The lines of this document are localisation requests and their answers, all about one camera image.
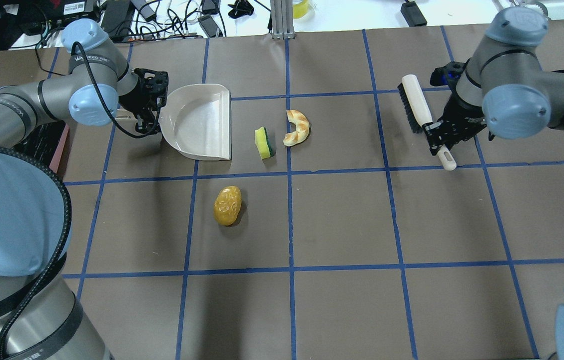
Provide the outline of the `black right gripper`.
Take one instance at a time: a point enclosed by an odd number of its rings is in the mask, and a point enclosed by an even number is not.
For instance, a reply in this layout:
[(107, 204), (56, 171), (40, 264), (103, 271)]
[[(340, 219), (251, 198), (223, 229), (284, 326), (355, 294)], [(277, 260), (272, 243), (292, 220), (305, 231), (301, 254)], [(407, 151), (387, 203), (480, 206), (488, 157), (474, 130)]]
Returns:
[(469, 141), (486, 127), (480, 107), (451, 97), (439, 120), (424, 123), (423, 132), (427, 136), (429, 150), (435, 156), (443, 147), (450, 151), (460, 141)]

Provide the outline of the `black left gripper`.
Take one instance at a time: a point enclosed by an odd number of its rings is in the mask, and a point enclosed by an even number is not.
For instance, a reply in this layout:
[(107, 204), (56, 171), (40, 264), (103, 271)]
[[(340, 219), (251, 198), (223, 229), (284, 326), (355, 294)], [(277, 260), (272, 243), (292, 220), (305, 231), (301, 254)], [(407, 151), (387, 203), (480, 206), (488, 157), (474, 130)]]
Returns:
[(140, 137), (161, 133), (158, 111), (167, 104), (168, 73), (166, 71), (133, 70), (135, 86), (120, 96), (120, 105), (135, 118), (135, 132)]

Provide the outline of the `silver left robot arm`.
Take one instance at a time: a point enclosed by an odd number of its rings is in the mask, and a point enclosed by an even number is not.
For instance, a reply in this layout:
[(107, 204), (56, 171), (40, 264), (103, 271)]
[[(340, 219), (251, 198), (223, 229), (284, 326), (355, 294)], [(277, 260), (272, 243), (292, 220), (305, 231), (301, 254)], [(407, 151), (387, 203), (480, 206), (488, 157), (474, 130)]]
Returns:
[(71, 197), (49, 166), (15, 150), (41, 125), (138, 121), (136, 139), (160, 131), (168, 73), (131, 68), (93, 20), (61, 36), (67, 74), (0, 87), (0, 360), (111, 360), (61, 275), (72, 231)]

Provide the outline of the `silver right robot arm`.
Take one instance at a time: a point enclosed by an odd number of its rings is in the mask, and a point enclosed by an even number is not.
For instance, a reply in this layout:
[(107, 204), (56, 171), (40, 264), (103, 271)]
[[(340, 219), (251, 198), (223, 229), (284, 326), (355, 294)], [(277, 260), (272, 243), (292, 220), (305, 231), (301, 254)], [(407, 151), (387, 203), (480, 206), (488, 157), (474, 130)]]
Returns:
[(564, 22), (549, 33), (536, 10), (513, 6), (488, 25), (442, 28), (448, 59), (423, 79), (435, 127), (433, 144), (459, 159), (478, 159), (459, 174), (477, 173), (487, 187), (503, 259), (452, 260), (467, 280), (495, 276), (504, 305), (494, 314), (495, 346), (520, 341), (517, 359), (545, 358), (556, 342), (564, 303)]

